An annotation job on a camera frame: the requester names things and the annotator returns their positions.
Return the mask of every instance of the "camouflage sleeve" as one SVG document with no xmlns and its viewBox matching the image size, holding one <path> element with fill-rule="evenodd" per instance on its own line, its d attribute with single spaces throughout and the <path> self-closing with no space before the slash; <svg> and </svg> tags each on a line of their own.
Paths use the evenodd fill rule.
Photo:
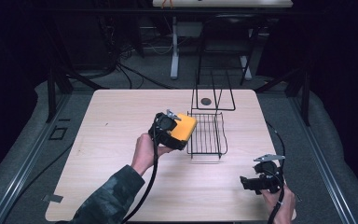
<svg viewBox="0 0 358 224">
<path fill-rule="evenodd" d="M 124 166 L 83 202 L 69 223 L 121 223 L 144 183 L 132 167 Z"/>
</svg>

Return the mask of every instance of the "cable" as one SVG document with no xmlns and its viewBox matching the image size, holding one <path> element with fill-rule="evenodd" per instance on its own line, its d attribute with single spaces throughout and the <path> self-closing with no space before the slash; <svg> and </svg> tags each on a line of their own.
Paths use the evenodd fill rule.
<svg viewBox="0 0 358 224">
<path fill-rule="evenodd" d="M 45 167 L 45 169 L 43 169 L 33 180 L 31 180 L 31 182 L 22 190 L 22 192 L 17 196 L 16 200 L 14 201 L 14 203 L 11 205 L 10 209 L 7 211 L 7 214 L 5 215 L 5 218 L 3 220 L 2 223 L 5 223 L 8 216 L 10 215 L 11 211 L 13 210 L 14 206 L 16 205 L 16 203 L 19 201 L 19 199 L 22 197 L 22 195 L 27 191 L 28 188 L 30 188 L 33 183 L 43 174 L 46 172 L 46 170 L 48 168 L 50 168 L 50 166 L 52 164 L 54 164 L 54 162 L 56 162 L 60 157 L 63 156 L 63 154 L 65 154 L 65 152 L 67 152 L 73 145 L 74 143 L 72 143 L 71 145 L 69 145 L 69 147 L 67 147 L 56 159 L 54 159 L 51 163 L 48 164 L 48 166 Z"/>
<path fill-rule="evenodd" d="M 130 77 L 127 75 L 127 73 L 121 68 L 121 66 L 118 64 L 117 65 L 118 69 L 120 69 L 120 71 L 124 74 L 124 76 L 126 76 L 127 80 L 130 82 L 130 90 L 132 89 L 132 82 Z"/>
<path fill-rule="evenodd" d="M 149 194 L 150 190 L 153 187 L 154 181 L 156 179 L 157 169 L 158 169 L 158 136 L 156 135 L 156 120 L 157 116 L 155 116 L 155 122 L 152 125 L 153 128 L 153 150 L 154 150 L 154 159 L 153 159 L 153 173 L 150 177 L 150 182 L 147 185 L 146 191 L 144 193 L 144 196 L 142 196 L 141 200 L 138 202 L 136 207 L 132 210 L 131 213 L 129 213 L 126 217 L 124 217 L 123 221 L 121 223 L 126 223 L 130 218 L 135 215 L 135 213 L 138 212 L 139 208 L 141 208 L 142 204 L 144 203 L 145 199 L 147 198 L 147 195 Z"/>
<path fill-rule="evenodd" d="M 273 130 L 273 132 L 275 132 L 275 134 L 278 136 L 278 138 L 279 138 L 279 140 L 281 142 L 281 145 L 282 145 L 282 155 L 285 157 L 286 156 L 286 148 L 284 146 L 284 142 L 283 142 L 281 136 L 279 135 L 278 131 L 267 120 L 266 120 L 266 123 Z M 282 162 L 281 162 L 281 175 L 283 175 L 284 161 L 285 160 L 282 160 Z M 267 173 L 269 173 L 270 175 L 273 175 L 276 179 L 278 179 L 278 181 L 280 183 L 280 188 L 281 188 L 281 193 L 280 193 L 279 199 L 277 201 L 277 204 L 274 206 L 274 209 L 272 210 L 272 212 L 271 212 L 271 214 L 269 215 L 269 218 L 268 218 L 268 224 L 272 224 L 273 221 L 274 221 L 275 216 L 277 215 L 279 209 L 281 208 L 282 200 L 283 200 L 283 197 L 284 197 L 284 189 L 283 189 L 283 183 L 282 183 L 282 181 L 280 180 L 279 177 L 277 177 L 275 174 L 273 174 L 269 170 L 265 170 L 265 171 Z"/>
<path fill-rule="evenodd" d="M 152 48 L 152 50 L 155 51 L 155 53 L 156 53 L 156 54 L 159 54 L 159 55 L 163 55 L 163 54 L 169 53 L 169 52 L 171 51 L 171 49 L 173 48 L 173 45 L 170 45 L 170 47 L 169 47 L 167 50 L 165 50 L 164 52 L 158 52 L 158 51 L 156 50 L 156 47 L 154 47 L 152 44 L 150 44 L 150 43 L 144 43 L 144 44 L 150 46 L 150 47 Z"/>
<path fill-rule="evenodd" d="M 154 83 L 154 84 L 156 84 L 156 85 L 158 85 L 160 87 L 163 87 L 165 89 L 170 89 L 170 90 L 172 90 L 172 89 L 178 90 L 179 89 L 179 88 L 176 88 L 176 87 L 173 87 L 173 86 L 165 85 L 164 83 L 158 82 L 158 81 L 156 81 L 156 80 L 154 80 L 154 79 L 152 79 L 150 77 L 146 77 L 145 75 L 141 74 L 140 72 L 138 72 L 138 71 L 136 71 L 134 69 L 131 69 L 131 68 L 127 67 L 126 65 L 120 63 L 120 62 L 117 62 L 117 65 L 119 65 L 119 66 L 121 66 L 121 67 L 123 67 L 123 68 L 125 68 L 125 69 L 127 69 L 127 70 L 129 70 L 131 72 L 133 72 L 134 74 L 136 74 L 136 75 L 138 75 L 140 77 L 143 77 L 144 79 L 146 79 L 146 80 L 148 80 L 148 81 L 150 81 L 150 82 L 152 82 L 152 83 Z"/>
<path fill-rule="evenodd" d="M 145 79 L 142 77 L 141 84 L 139 84 L 139 86 L 137 88 L 135 88 L 135 89 L 137 89 L 137 90 L 141 89 L 141 87 L 144 85 L 144 82 L 145 82 Z"/>
<path fill-rule="evenodd" d="M 81 75 L 82 77 L 86 77 L 88 79 L 94 79 L 94 78 L 98 78 L 98 77 L 106 77 L 109 74 L 111 74 L 112 72 L 114 72 L 116 69 L 116 65 L 112 65 L 109 68 L 104 69 L 100 74 L 93 74 L 93 75 Z"/>
<path fill-rule="evenodd" d="M 267 125 L 272 129 L 273 132 L 275 132 L 275 134 L 278 136 L 281 145 L 282 145 L 282 155 L 285 157 L 286 156 L 286 148 L 284 146 L 284 142 L 281 138 L 281 135 L 278 133 L 278 131 L 266 120 Z M 281 162 L 281 169 L 282 169 L 282 174 L 283 174 L 283 166 L 284 166 L 284 160 L 282 160 Z"/>
<path fill-rule="evenodd" d="M 273 175 L 275 178 L 277 178 L 278 181 L 279 181 L 279 184 L 280 184 L 280 188 L 281 188 L 281 193 L 279 195 L 278 201 L 275 204 L 274 209 L 272 210 L 272 212 L 271 212 L 271 214 L 269 215 L 269 218 L 268 218 L 268 224 L 272 224 L 273 221 L 274 221 L 275 216 L 277 215 L 279 209 L 281 208 L 283 197 L 284 197 L 284 188 L 283 188 L 283 183 L 282 183 L 282 181 L 280 180 L 279 177 L 277 177 L 275 174 L 273 174 L 269 170 L 265 170 L 265 172 L 267 172 L 270 175 Z"/>
</svg>

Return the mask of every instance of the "desk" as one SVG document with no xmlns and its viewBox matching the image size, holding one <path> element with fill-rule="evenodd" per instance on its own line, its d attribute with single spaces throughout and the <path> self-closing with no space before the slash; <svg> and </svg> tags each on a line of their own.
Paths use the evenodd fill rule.
<svg viewBox="0 0 358 224">
<path fill-rule="evenodd" d="M 164 0 L 153 0 L 154 7 L 161 7 Z M 291 0 L 172 0 L 174 7 L 291 7 Z M 166 0 L 165 7 L 170 7 Z"/>
<path fill-rule="evenodd" d="M 154 7 L 162 7 L 164 0 L 153 0 Z M 291 7 L 293 2 L 291 0 L 172 0 L 174 7 L 274 7 L 274 8 L 286 8 Z M 170 1 L 165 0 L 164 7 L 170 7 Z M 176 18 L 173 17 L 172 21 L 172 65 L 171 65 L 171 78 L 178 78 L 179 68 L 179 51 L 177 48 L 177 22 Z M 241 65 L 246 65 L 246 57 L 241 57 Z M 245 73 L 246 80 L 251 80 L 252 75 L 248 68 Z"/>
<path fill-rule="evenodd" d="M 211 91 L 199 91 L 209 97 Z M 224 111 L 228 152 L 195 155 L 184 151 L 163 155 L 154 186 L 131 221 L 242 221 L 267 220 L 263 197 L 244 190 L 240 175 L 256 178 L 254 158 L 275 154 L 256 95 L 234 90 L 235 111 Z M 225 98 L 221 106 L 232 104 Z M 110 175 L 131 163 L 135 141 L 150 128 L 158 112 L 190 111 L 192 90 L 96 91 L 77 134 L 51 202 L 49 221 L 71 219 L 77 208 Z M 145 192 L 152 169 L 133 207 Z"/>
</svg>

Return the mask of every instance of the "wrist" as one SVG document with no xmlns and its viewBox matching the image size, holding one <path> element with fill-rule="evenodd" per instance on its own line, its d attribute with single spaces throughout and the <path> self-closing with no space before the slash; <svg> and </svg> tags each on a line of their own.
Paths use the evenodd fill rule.
<svg viewBox="0 0 358 224">
<path fill-rule="evenodd" d="M 144 166 L 142 165 L 139 165 L 139 164 L 136 164 L 136 163 L 133 163 L 131 165 L 132 169 L 134 169 L 136 171 L 136 173 L 138 173 L 138 175 L 140 176 L 143 176 L 144 173 L 146 172 L 147 168 L 145 168 Z"/>
<path fill-rule="evenodd" d="M 289 218 L 282 218 L 282 217 L 275 217 L 274 218 L 274 224 L 291 224 L 292 223 L 292 219 Z"/>
</svg>

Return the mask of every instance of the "human hand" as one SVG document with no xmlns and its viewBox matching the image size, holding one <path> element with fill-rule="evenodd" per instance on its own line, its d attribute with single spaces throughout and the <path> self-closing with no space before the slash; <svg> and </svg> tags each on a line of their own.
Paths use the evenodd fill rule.
<svg viewBox="0 0 358 224">
<path fill-rule="evenodd" d="M 282 204 L 274 218 L 274 224 L 292 223 L 292 216 L 296 207 L 296 196 L 286 185 L 283 186 L 283 190 L 284 196 Z M 281 191 L 276 193 L 270 193 L 266 189 L 262 189 L 260 191 L 263 194 L 264 201 L 266 202 L 268 213 L 271 214 L 277 204 Z"/>
<path fill-rule="evenodd" d="M 154 161 L 154 143 L 148 133 L 143 133 L 136 141 L 131 167 L 139 174 L 143 175 Z M 158 147 L 158 156 L 171 152 L 169 147 Z"/>
</svg>

